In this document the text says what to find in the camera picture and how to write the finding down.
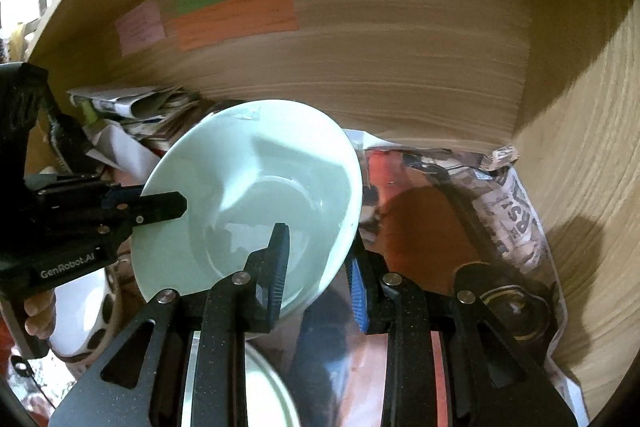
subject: white plate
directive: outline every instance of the white plate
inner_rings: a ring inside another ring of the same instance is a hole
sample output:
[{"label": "white plate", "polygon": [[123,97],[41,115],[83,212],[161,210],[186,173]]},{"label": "white plate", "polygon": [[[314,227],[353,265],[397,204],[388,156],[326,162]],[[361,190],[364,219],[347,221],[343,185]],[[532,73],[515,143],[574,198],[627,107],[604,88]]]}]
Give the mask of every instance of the white plate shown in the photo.
[{"label": "white plate", "polygon": [[206,290],[289,225],[281,317],[313,302],[340,269],[362,205],[356,153],[322,112],[287,100],[248,102],[208,116],[162,158],[143,194],[178,190],[179,219],[134,229],[132,265],[146,300]]},{"label": "white plate", "polygon": [[[193,379],[200,332],[193,332],[180,427],[191,426]],[[250,344],[244,344],[246,409],[249,427],[300,427],[296,406],[271,364]]]}]

